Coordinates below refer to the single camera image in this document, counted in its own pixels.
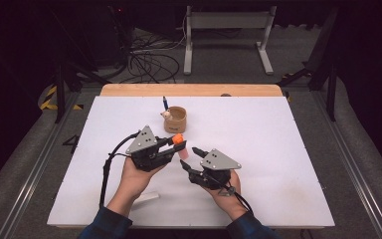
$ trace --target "black pen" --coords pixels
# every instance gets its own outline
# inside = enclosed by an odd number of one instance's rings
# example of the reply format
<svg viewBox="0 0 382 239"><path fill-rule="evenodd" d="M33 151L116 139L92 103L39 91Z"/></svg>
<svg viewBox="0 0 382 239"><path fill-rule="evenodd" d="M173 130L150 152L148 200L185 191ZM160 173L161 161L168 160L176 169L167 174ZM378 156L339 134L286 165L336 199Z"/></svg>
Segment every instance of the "black pen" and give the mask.
<svg viewBox="0 0 382 239"><path fill-rule="evenodd" d="M165 110L167 111L169 109L169 106L167 105L167 101L165 97L163 97L163 104L165 106Z"/></svg>

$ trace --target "white table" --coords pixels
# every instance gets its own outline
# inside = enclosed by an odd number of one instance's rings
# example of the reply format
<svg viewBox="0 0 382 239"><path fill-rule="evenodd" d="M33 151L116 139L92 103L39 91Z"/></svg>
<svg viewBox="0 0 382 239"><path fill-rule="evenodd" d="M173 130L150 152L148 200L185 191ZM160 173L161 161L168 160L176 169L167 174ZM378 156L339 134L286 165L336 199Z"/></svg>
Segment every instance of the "white table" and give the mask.
<svg viewBox="0 0 382 239"><path fill-rule="evenodd" d="M242 195L259 220L273 228L322 228L334 222L315 171L283 97L169 97L170 106L187 110L184 137L190 158L202 170L191 147L217 148L240 162ZM163 129L161 97L96 97L78 148L61 185L48 224L86 226L98 211L102 166L117 144L149 125ZM132 140L118 152L125 152ZM113 160L106 203L117 188L123 157ZM157 173L145 192L160 198L134 205L136 227L218 228L230 223L210 195L188 180L177 154Z"/></svg>

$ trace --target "gray carpet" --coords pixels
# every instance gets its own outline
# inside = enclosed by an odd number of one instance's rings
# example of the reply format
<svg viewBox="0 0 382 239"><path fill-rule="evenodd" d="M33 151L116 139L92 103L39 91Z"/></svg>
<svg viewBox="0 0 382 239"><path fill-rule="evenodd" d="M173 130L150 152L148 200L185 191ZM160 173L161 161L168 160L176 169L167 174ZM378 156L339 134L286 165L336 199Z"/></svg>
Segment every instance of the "gray carpet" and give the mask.
<svg viewBox="0 0 382 239"><path fill-rule="evenodd" d="M273 76L264 74L255 48L255 41L262 36L260 30L242 31L233 39L213 32L196 33L190 76L182 74L183 46L163 51L163 54L179 62L179 74L175 78L178 83L272 84L278 82L283 74L301 69L301 61L308 59L318 33L319 29L306 31L302 27L273 28L267 47L275 71ZM174 69L175 64L170 60L160 59L160 62L164 67ZM101 74L107 72L110 70L100 71ZM166 72L160 72L156 76L163 78L168 75ZM116 83L129 77L129 72L125 71L111 81ZM342 163L341 152L327 124L328 119L315 103L313 93L305 87L308 80L302 78L284 90L290 94L290 108L318 179L325 187L324 194L336 223L335 227L311 230L312 236L316 239L379 238ZM75 134L81 135L94 96L98 95L99 91L100 87L97 84L87 83L78 95L76 104L85 105L85 108L81 111L69 111L67 121L56 138L48 164L14 231L13 238L75 238L80 233L81 229L51 227L46 225L46 221L53 206L53 198L72 157L71 148L62 146L62 143ZM0 173L0 229L54 127L55 118L55 111L44 111ZM337 86L336 119L345 142L382 209L382 158L357 120L341 82L338 82ZM299 230L277 231L283 238L300 238ZM187 237L184 234L174 238Z"/></svg>

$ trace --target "dark sleeve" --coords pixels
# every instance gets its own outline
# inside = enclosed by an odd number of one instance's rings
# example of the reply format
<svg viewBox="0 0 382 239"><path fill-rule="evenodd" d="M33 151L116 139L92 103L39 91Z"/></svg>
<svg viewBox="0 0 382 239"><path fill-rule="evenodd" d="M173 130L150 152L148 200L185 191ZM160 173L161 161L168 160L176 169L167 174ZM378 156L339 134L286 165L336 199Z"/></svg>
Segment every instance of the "dark sleeve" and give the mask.
<svg viewBox="0 0 382 239"><path fill-rule="evenodd" d="M231 224L226 229L232 239L280 239L278 234L269 227L263 226L251 212L247 212Z"/></svg>
<svg viewBox="0 0 382 239"><path fill-rule="evenodd" d="M132 221L128 218L102 207L79 238L124 238L131 225Z"/></svg>

